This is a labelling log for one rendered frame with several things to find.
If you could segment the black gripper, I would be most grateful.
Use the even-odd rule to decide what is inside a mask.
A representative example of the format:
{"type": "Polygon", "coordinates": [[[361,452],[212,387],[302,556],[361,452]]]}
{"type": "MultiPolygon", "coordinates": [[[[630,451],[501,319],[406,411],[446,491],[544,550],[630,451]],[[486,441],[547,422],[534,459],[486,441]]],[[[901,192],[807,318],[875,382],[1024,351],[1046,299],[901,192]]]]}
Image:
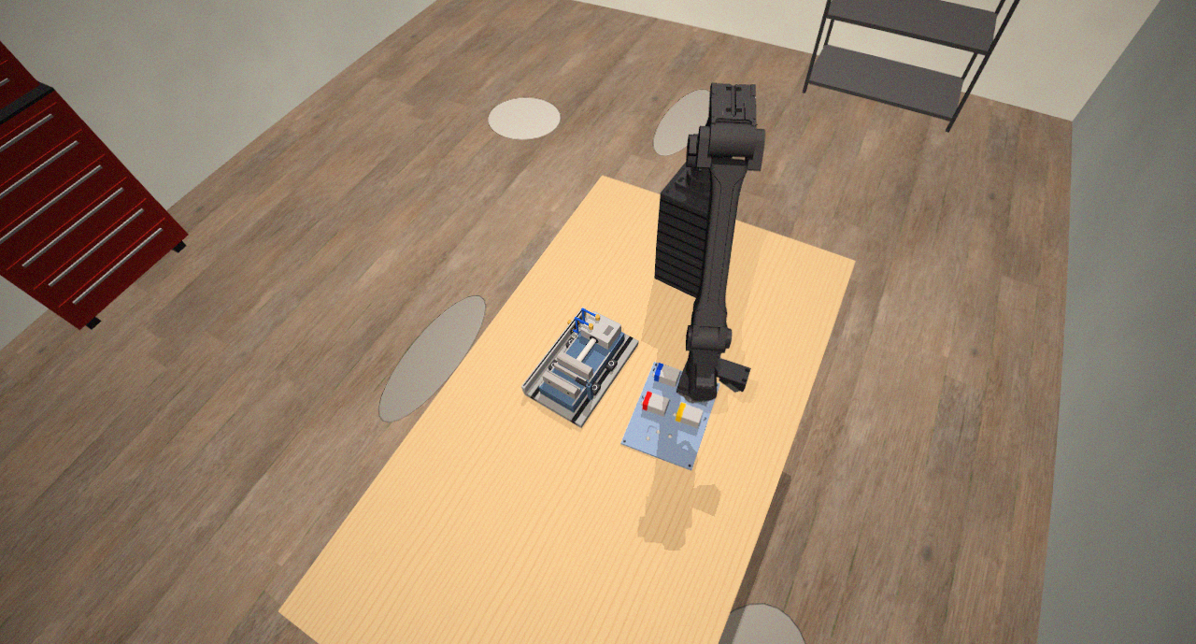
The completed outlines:
{"type": "Polygon", "coordinates": [[[696,403],[698,401],[695,401],[692,400],[692,397],[689,396],[689,370],[691,370],[691,363],[687,360],[678,385],[676,385],[676,393],[685,397],[687,402],[696,403]]]}

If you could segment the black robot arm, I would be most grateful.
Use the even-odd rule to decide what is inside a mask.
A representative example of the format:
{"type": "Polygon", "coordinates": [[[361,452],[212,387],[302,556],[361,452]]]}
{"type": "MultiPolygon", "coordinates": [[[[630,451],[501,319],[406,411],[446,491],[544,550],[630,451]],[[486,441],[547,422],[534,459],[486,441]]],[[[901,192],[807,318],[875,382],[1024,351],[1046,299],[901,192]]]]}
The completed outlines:
{"type": "Polygon", "coordinates": [[[730,281],[736,206],[748,170],[761,171],[764,142],[765,130],[757,129],[755,83],[712,83],[706,124],[698,127],[698,134],[688,136],[688,175],[685,177],[685,168],[676,180],[677,189],[709,202],[704,265],[698,294],[692,302],[691,326],[688,326],[685,334],[685,351],[689,351],[688,360],[691,363],[689,396],[696,401],[716,397],[716,377],[733,391],[744,391],[748,385],[751,367],[725,360],[720,356],[730,350],[733,336],[726,322],[726,288],[730,281]],[[732,159],[733,157],[748,158],[742,160],[732,159]]]}

